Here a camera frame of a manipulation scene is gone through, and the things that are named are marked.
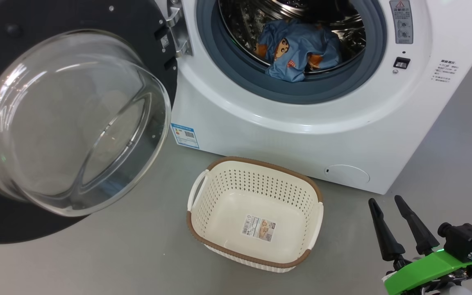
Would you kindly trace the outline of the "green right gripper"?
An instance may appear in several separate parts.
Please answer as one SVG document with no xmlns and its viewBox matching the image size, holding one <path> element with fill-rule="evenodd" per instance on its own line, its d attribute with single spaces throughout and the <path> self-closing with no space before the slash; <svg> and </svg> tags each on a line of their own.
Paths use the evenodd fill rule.
<svg viewBox="0 0 472 295">
<path fill-rule="evenodd" d="M 404 247 L 398 243 L 384 221 L 384 214 L 374 198 L 368 200 L 375 234 L 380 253 L 384 261 L 395 261 L 395 271 L 383 278 L 384 287 L 389 295 L 425 295 L 436 291 L 438 295 L 470 295 L 472 292 L 460 286 L 458 277 L 451 277 L 452 272 L 468 270 L 472 267 L 472 252 L 462 262 L 446 250 L 433 252 L 440 246 L 439 241 L 425 226 L 421 219 L 410 209 L 402 196 L 395 196 L 395 203 L 401 216 L 416 241 L 416 250 L 420 255 L 428 255 L 421 260 L 410 262 L 403 258 Z"/>
</svg>

